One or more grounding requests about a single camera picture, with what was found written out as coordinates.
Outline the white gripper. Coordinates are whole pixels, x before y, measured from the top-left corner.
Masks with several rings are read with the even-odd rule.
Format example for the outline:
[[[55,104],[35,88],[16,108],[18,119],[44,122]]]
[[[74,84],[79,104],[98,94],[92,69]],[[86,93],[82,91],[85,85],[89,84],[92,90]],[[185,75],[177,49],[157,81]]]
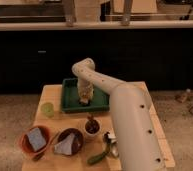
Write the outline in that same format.
[[[84,79],[78,79],[78,94],[81,99],[91,100],[94,94],[93,84]]]

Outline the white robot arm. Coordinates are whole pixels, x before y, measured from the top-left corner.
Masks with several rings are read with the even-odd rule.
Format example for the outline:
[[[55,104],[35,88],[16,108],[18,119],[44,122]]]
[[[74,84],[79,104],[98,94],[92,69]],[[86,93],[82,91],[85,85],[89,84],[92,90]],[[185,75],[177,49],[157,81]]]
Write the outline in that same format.
[[[86,58],[72,72],[110,95],[109,105],[122,171],[166,171],[150,117],[151,97],[138,86],[96,72]]]

